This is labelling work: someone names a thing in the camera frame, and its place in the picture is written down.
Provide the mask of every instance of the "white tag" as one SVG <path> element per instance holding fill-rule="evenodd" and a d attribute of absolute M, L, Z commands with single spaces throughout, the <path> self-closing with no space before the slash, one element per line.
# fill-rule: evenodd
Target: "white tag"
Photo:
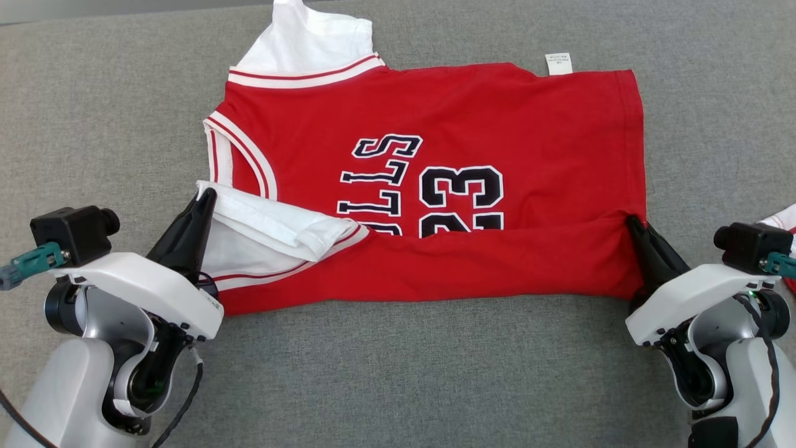
<path fill-rule="evenodd" d="M 548 61 L 548 71 L 551 75 L 572 73 L 572 61 L 569 59 L 569 53 L 545 54 L 544 58 Z"/>

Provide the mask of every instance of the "jersey collar trim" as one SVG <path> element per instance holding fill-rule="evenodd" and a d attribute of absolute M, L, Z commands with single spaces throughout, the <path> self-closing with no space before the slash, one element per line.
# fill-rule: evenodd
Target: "jersey collar trim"
<path fill-rule="evenodd" d="M 275 73 L 254 73 L 238 67 L 230 67 L 228 81 L 248 87 L 307 88 L 344 81 L 369 70 L 384 66 L 386 66 L 386 64 L 381 60 L 379 53 L 373 53 L 345 67 L 316 73 L 281 75 Z"/>

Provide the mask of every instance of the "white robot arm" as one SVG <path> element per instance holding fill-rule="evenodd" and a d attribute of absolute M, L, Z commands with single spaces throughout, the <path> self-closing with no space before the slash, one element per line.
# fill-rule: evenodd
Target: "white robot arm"
<path fill-rule="evenodd" d="M 666 356 L 692 412 L 689 448 L 796 446 L 796 373 L 773 342 L 790 309 L 772 290 L 774 273 L 796 273 L 786 257 L 793 236 L 734 223 L 716 233 L 724 264 L 689 269 L 652 226 L 628 226 L 646 285 L 627 329 Z"/>
<path fill-rule="evenodd" d="M 110 253 L 107 236 L 119 228 L 110 210 L 67 208 L 31 222 L 40 247 L 0 269 L 0 288 L 53 273 L 45 316 L 80 338 L 51 355 L 23 419 L 15 419 L 29 426 L 15 425 L 6 446 L 148 448 L 151 416 L 168 399 L 174 362 L 188 348 L 197 379 L 155 445 L 165 440 L 201 379 L 194 345 L 214 338 L 224 316 L 212 279 L 200 272 L 215 200 L 213 190 L 192 200 L 146 257 Z"/>

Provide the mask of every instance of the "gray table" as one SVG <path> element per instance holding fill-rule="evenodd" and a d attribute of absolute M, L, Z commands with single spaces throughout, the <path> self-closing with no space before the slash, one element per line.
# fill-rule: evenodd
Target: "gray table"
<path fill-rule="evenodd" d="M 796 201 L 793 2 L 314 7 L 372 19 L 395 69 L 513 61 L 545 74 L 544 54 L 561 51 L 576 70 L 633 69 L 650 219 L 692 265 L 717 261 L 718 226 Z M 118 212 L 117 250 L 145 253 L 206 177 L 200 121 L 270 12 L 0 28 L 0 253 L 30 249 L 31 217 L 88 204 Z M 41 313 L 49 282 L 0 297 L 0 386 L 20 405 L 61 341 Z M 201 350 L 205 380 L 169 446 L 685 446 L 665 361 L 634 348 L 625 315 L 607 298 L 514 297 L 232 318 Z M 180 362 L 158 428 L 192 369 Z"/>

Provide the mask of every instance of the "cable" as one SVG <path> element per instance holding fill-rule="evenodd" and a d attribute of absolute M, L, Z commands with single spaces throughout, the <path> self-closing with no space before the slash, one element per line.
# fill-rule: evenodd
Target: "cable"
<path fill-rule="evenodd" d="M 8 415 L 11 416 L 11 419 L 13 419 L 14 422 L 19 425 L 19 427 L 28 433 L 33 440 L 39 442 L 44 448 L 58 448 L 52 442 L 47 440 L 45 436 L 41 435 L 39 431 L 33 428 L 33 426 L 30 426 L 30 423 L 25 420 L 25 417 L 22 417 L 22 414 L 20 414 L 17 409 L 14 408 L 14 405 L 8 400 L 6 394 L 2 393 L 2 390 L 0 390 L 0 404 L 2 404 L 3 409 L 8 412 Z"/>
<path fill-rule="evenodd" d="M 779 408 L 779 366 L 777 365 L 777 355 L 774 350 L 774 343 L 771 342 L 771 337 L 768 335 L 768 329 L 763 324 L 763 319 L 755 311 L 749 302 L 749 298 L 744 294 L 736 294 L 732 298 L 736 299 L 743 307 L 751 314 L 752 320 L 760 329 L 760 337 L 763 339 L 766 348 L 768 349 L 768 363 L 771 365 L 771 400 L 768 402 L 768 416 L 763 420 L 763 425 L 760 427 L 760 432 L 749 442 L 747 448 L 755 448 L 771 428 L 774 417 L 777 415 Z"/>
<path fill-rule="evenodd" d="M 161 434 L 160 438 L 158 438 L 158 440 L 154 443 L 152 448 L 159 448 L 160 445 L 162 445 L 166 441 L 169 435 L 171 435 L 171 431 L 173 431 L 174 428 L 177 427 L 177 424 L 179 424 L 180 420 L 182 420 L 182 416 L 187 412 L 188 408 L 191 406 L 193 397 L 197 394 L 197 391 L 199 391 L 199 382 L 201 381 L 202 375 L 204 375 L 205 373 L 205 361 L 203 361 L 202 358 L 199 357 L 199 353 L 197 352 L 197 349 L 194 346 L 189 346 L 189 351 L 191 352 L 191 354 L 193 354 L 193 358 L 196 360 L 197 363 L 197 377 L 193 381 L 193 387 L 191 388 L 191 392 L 188 393 L 188 398 L 185 399 L 185 402 L 182 404 L 182 407 L 177 412 L 177 415 L 174 416 L 174 420 L 172 420 L 169 426 L 166 428 L 166 430 L 163 431 L 163 434 Z"/>

